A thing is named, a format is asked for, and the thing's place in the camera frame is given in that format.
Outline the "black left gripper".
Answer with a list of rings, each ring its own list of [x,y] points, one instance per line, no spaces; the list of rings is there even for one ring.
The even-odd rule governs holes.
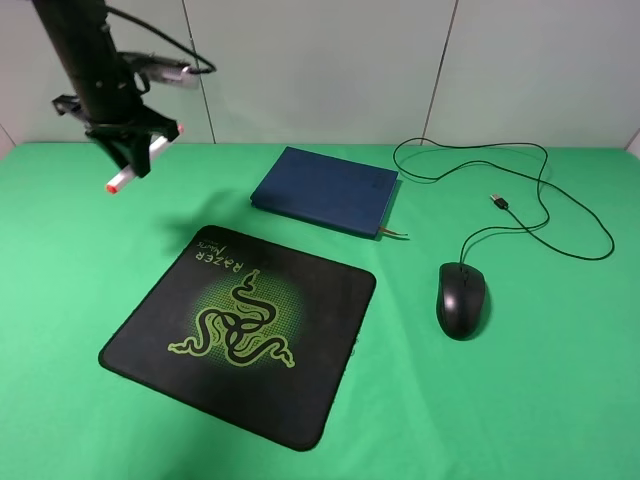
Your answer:
[[[124,120],[97,121],[89,117],[77,96],[60,95],[52,101],[52,105],[59,116],[70,115],[78,120],[87,135],[115,135],[116,137],[100,138],[99,145],[121,170],[130,167],[134,175],[140,178],[144,178],[151,170],[151,136],[163,136],[169,141],[179,137],[176,120],[146,106],[141,106]]]

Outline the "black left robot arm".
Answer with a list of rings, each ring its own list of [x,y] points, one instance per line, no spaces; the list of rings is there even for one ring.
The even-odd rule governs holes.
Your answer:
[[[123,169],[145,177],[151,170],[151,138],[172,141],[177,122],[144,105],[133,70],[116,50],[103,1],[35,1],[33,6],[69,78],[77,101],[54,100],[59,114],[70,114],[85,135]]]

